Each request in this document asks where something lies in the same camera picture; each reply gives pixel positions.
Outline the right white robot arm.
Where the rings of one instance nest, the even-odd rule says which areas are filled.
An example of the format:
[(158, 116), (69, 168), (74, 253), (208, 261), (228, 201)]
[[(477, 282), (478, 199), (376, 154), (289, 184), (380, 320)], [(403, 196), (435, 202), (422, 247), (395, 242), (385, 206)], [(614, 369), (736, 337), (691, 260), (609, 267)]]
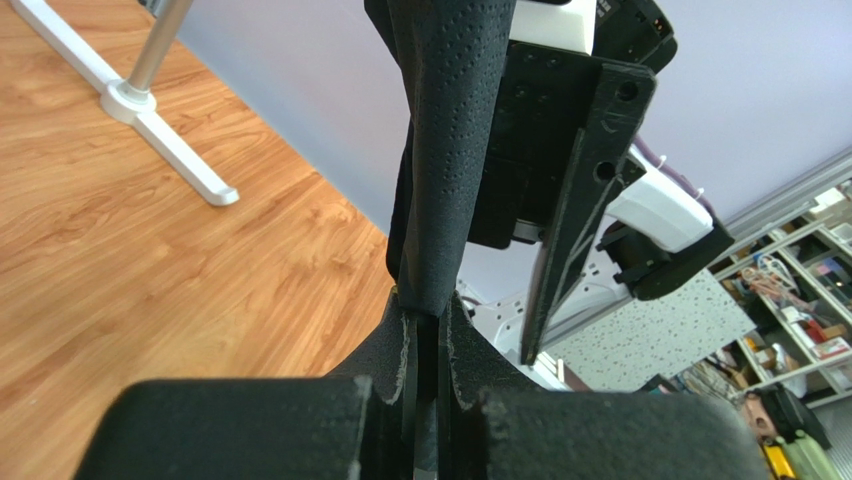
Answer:
[(479, 307), (516, 364), (610, 307), (677, 290), (733, 242), (701, 194), (641, 141), (675, 32), (653, 1), (520, 1), (472, 243), (538, 245), (527, 294)]

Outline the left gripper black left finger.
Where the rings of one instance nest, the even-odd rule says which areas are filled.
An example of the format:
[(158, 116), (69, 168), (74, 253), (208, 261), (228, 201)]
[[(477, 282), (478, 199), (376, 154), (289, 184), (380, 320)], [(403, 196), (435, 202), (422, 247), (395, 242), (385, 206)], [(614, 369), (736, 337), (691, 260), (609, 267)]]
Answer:
[(171, 379), (124, 389), (79, 479), (409, 479), (415, 328), (391, 293), (382, 320), (318, 378)]

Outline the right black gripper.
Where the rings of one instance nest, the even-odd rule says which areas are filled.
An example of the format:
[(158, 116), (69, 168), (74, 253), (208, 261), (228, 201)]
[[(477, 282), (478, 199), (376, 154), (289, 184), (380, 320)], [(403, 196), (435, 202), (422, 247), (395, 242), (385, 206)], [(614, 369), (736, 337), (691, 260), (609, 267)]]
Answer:
[(535, 362), (550, 319), (578, 285), (655, 89), (655, 74), (642, 65), (508, 47), (468, 239), (506, 249), (517, 223), (551, 222), (530, 284), (523, 365)]

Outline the black paper napkin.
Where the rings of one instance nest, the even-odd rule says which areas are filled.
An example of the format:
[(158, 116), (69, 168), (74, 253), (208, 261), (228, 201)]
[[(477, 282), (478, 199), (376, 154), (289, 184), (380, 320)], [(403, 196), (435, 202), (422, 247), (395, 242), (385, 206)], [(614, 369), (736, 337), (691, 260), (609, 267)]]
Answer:
[(410, 120), (386, 265), (400, 305), (443, 314), (478, 196), (513, 1), (367, 1), (399, 67)]

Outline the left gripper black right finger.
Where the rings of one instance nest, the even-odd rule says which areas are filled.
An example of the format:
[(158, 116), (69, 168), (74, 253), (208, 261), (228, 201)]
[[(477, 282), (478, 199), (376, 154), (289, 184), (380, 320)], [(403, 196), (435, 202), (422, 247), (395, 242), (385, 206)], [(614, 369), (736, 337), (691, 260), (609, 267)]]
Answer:
[(472, 325), (459, 298), (440, 321), (442, 479), (764, 479), (726, 402), (685, 394), (550, 391)]

